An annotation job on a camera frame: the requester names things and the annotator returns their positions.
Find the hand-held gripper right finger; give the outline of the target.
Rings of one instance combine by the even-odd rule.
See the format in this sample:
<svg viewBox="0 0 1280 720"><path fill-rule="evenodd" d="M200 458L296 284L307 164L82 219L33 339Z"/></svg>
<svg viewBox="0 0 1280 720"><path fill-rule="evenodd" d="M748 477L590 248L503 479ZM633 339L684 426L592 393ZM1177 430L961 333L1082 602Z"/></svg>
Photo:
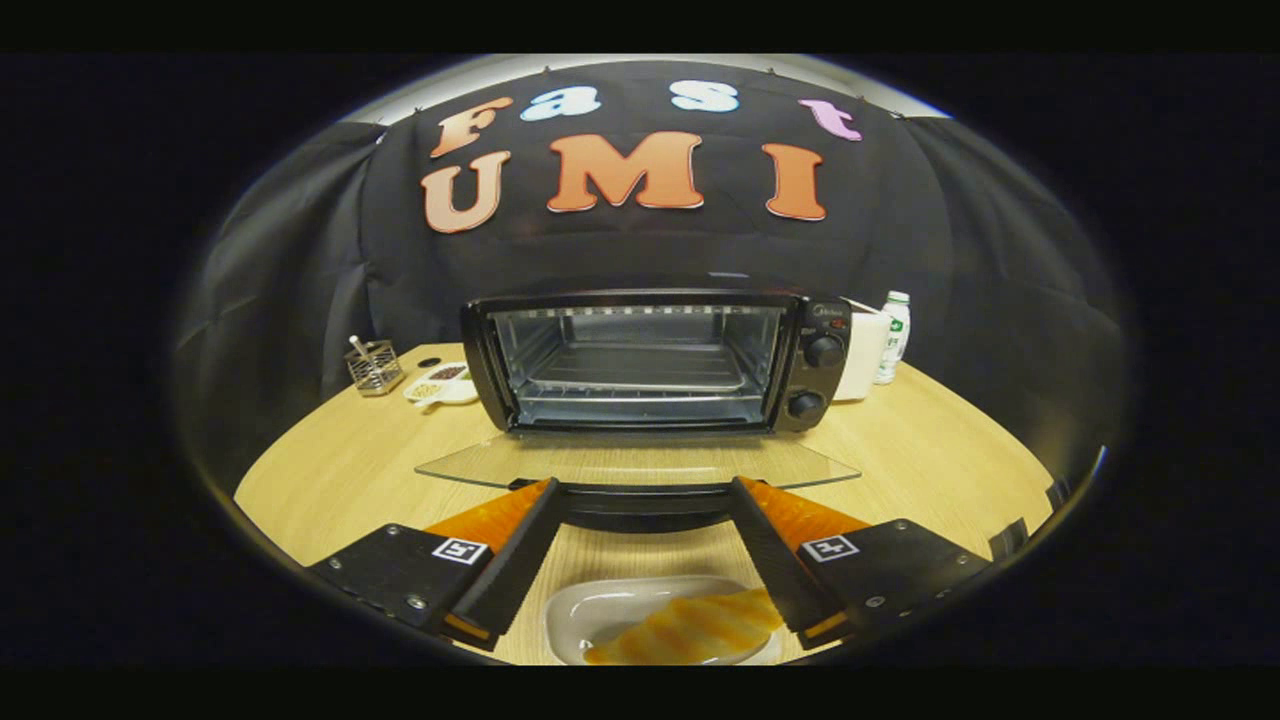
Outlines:
<svg viewBox="0 0 1280 720"><path fill-rule="evenodd" d="M805 650L869 646L936 614L989 560L908 519L868 524L737 477L730 516Z"/></svg>

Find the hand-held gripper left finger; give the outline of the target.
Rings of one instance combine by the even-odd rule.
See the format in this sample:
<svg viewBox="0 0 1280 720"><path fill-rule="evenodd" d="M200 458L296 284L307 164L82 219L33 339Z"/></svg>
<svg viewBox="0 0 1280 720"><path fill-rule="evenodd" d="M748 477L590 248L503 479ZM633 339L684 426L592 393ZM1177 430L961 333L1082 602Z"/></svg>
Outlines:
<svg viewBox="0 0 1280 720"><path fill-rule="evenodd" d="M308 571L422 634L494 650L563 518L561 483L545 478L425 530L385 524Z"/></svg>

